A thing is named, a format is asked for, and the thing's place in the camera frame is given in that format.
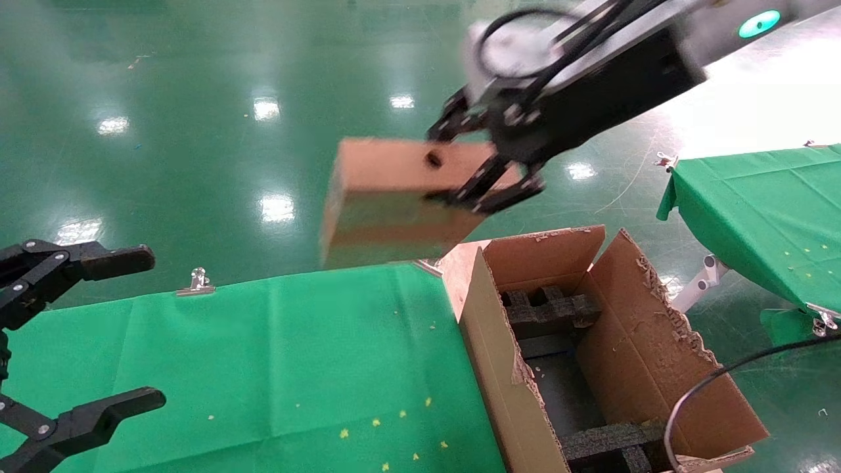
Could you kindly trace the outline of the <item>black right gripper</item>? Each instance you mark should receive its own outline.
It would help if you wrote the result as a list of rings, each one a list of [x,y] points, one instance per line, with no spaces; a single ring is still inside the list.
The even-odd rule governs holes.
[[[594,72],[535,103],[532,123],[508,126],[504,111],[514,91],[495,91],[472,101],[459,89],[445,100],[438,120],[427,129],[432,143],[493,143],[490,156],[454,191],[435,191],[426,200],[474,215],[493,215],[535,197],[545,189],[540,175],[546,161],[592,137],[685,93],[706,76],[677,30],[660,30],[608,60]],[[495,186],[511,168],[524,174],[513,185]]]

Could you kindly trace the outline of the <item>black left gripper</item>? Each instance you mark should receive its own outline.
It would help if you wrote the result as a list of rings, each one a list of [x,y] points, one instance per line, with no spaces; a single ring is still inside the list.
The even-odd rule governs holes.
[[[149,246],[108,250],[101,243],[61,246],[27,240],[1,252],[1,326],[18,330],[81,281],[105,281],[150,271]],[[0,332],[0,383],[9,379],[9,339]],[[49,418],[2,395],[1,422],[24,434],[24,443],[1,461],[3,472],[51,472],[67,458],[110,442],[121,422],[166,404],[156,388],[143,387],[87,402]]]

